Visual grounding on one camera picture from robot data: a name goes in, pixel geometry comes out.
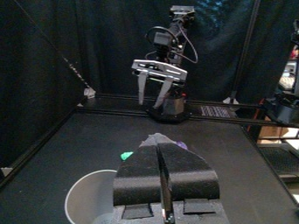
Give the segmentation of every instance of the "black pole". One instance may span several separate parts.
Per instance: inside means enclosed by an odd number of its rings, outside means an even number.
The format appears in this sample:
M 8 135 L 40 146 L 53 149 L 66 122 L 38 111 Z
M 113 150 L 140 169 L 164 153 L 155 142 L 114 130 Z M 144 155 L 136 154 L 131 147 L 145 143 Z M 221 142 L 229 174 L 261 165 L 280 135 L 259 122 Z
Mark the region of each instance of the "black pole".
M 241 49 L 240 59 L 237 62 L 237 71 L 236 71 L 233 86 L 232 86 L 231 95 L 229 95 L 229 103 L 231 104 L 233 103 L 233 100 L 236 99 L 236 94 L 239 91 L 239 82 L 240 82 L 240 78 L 243 77 L 245 59 L 248 56 L 248 44 L 249 44 L 249 40 L 251 40 L 251 36 L 252 36 L 252 32 L 253 32 L 253 28 L 255 28 L 255 24 L 256 24 L 256 20 L 257 20 L 259 4 L 260 4 L 260 0 L 256 0 L 255 4 L 253 4 L 251 19 L 249 19 L 248 28 L 247 28 L 247 36 L 245 36 L 244 46 Z

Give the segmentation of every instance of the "cup rim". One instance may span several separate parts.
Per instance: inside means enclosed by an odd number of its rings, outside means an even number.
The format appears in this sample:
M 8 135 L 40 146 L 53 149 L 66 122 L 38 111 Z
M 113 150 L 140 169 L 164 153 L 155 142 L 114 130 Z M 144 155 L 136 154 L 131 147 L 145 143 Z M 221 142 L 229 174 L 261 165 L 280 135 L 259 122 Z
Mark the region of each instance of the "cup rim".
M 68 205 L 68 200 L 69 200 L 69 196 L 70 196 L 72 189 L 76 187 L 77 183 L 78 183 L 84 178 L 86 178 L 88 176 L 90 176 L 92 174 L 98 173 L 98 172 L 117 172 L 117 171 L 114 171 L 114 170 L 100 170 L 100 171 L 93 171 L 93 172 L 90 172 L 89 174 L 86 174 L 85 176 L 82 176 L 82 177 L 76 181 L 76 183 L 72 185 L 72 187 L 70 187 L 70 189 L 69 189 L 69 191 L 68 191 L 66 198 L 65 198 L 65 200 L 64 200 L 64 213 L 65 213 L 65 215 L 66 215 L 66 218 L 68 218 L 70 224 L 76 224 L 76 223 L 73 222 L 73 220 L 70 219 L 70 217 L 69 217 L 69 213 L 68 213 L 68 209 L 66 209 L 66 207 L 68 207 L 66 205 Z

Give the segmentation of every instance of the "black table surface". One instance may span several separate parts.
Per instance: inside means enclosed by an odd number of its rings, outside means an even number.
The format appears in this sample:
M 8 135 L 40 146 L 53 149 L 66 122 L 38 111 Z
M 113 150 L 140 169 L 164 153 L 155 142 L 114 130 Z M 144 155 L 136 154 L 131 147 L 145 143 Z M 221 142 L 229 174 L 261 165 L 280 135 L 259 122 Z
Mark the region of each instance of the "black table surface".
M 299 223 L 295 200 L 236 124 L 149 117 L 73 114 L 0 192 L 0 223 L 68 223 L 64 200 L 88 173 L 116 170 L 120 154 L 148 135 L 183 141 L 219 175 L 220 200 L 231 224 Z

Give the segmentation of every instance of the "green object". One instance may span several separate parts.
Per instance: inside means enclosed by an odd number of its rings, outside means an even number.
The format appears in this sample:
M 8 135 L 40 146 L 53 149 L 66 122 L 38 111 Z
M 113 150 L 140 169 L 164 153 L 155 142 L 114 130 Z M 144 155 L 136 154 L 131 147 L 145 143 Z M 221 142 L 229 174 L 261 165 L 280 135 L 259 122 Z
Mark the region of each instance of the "green object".
M 120 155 L 121 160 L 125 161 L 125 160 L 131 157 L 132 154 L 133 154 L 132 151 L 127 151 L 127 152 L 124 152 L 124 153 Z

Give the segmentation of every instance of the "black curtain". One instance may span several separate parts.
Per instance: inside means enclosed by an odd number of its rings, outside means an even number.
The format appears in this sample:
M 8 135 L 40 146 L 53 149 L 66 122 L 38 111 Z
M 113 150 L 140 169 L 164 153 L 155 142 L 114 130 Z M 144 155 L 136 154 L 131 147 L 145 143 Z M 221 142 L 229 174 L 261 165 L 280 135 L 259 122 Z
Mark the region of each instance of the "black curtain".
M 253 0 L 80 2 L 86 40 L 89 79 L 101 93 L 136 95 L 133 59 L 143 59 L 153 48 L 144 39 L 156 25 L 168 27 L 172 5 L 192 5 L 196 19 L 189 39 L 199 53 L 199 64 L 184 61 L 189 98 L 223 101 L 232 89 L 240 53 L 248 31 Z M 263 0 L 249 40 L 243 78 L 237 88 L 241 102 L 257 102 L 272 95 L 291 51 L 292 22 L 299 17 L 297 0 Z M 187 47 L 187 56 L 192 50 Z M 159 87 L 147 93 L 156 95 Z
M 168 27 L 172 5 L 193 5 L 189 39 L 199 64 L 184 61 L 192 99 L 229 96 L 247 36 L 253 0 L 22 0 L 22 7 L 98 93 L 136 95 L 135 59 L 153 50 L 144 39 Z M 237 88 L 241 102 L 273 94 L 292 48 L 297 0 L 263 0 Z M 82 97 L 82 84 L 14 4 L 0 3 L 0 166 L 26 152 Z M 192 50 L 187 46 L 187 56 Z M 147 94 L 156 96 L 156 83 Z
M 73 1 L 20 1 L 80 70 Z M 0 167 L 9 166 L 77 105 L 84 86 L 14 1 L 0 3 Z

